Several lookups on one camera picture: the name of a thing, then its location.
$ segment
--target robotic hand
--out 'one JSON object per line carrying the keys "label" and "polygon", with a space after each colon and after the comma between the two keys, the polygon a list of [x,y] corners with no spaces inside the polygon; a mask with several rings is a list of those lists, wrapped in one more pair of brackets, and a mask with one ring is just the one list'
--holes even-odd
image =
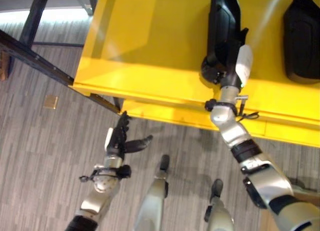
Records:
{"label": "robotic hand", "polygon": [[[228,27],[218,30],[216,27]],[[240,30],[237,0],[211,0],[207,56],[202,76],[221,85],[220,99],[206,102],[211,121],[219,128],[226,145],[246,176],[246,190],[256,206],[268,209],[281,231],[320,230],[320,211],[311,203],[294,197],[292,186],[281,169],[252,140],[236,117],[258,118],[258,113],[243,114],[248,96],[239,96],[246,84],[253,55],[245,44],[248,29]],[[240,112],[236,108],[241,100]]]}
{"label": "robotic hand", "polygon": [[105,139],[104,164],[96,164],[90,176],[81,176],[81,182],[93,181],[94,189],[83,200],[66,231],[94,231],[108,212],[113,197],[118,193],[120,180],[130,178],[131,168],[122,165],[125,154],[145,149],[153,136],[127,142],[129,116],[125,111],[115,128],[109,128]]}

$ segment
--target yellow tabletop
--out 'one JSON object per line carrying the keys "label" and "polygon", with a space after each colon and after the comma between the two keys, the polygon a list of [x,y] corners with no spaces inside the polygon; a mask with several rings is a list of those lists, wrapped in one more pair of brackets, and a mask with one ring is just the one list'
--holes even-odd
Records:
{"label": "yellow tabletop", "polygon": [[[135,117],[215,129],[205,101],[219,88],[200,76],[211,0],[99,0],[73,89],[125,98]],[[314,0],[320,6],[320,0]],[[285,75],[283,15],[292,0],[238,0],[253,50],[244,124],[257,137],[320,147],[320,84]]]}

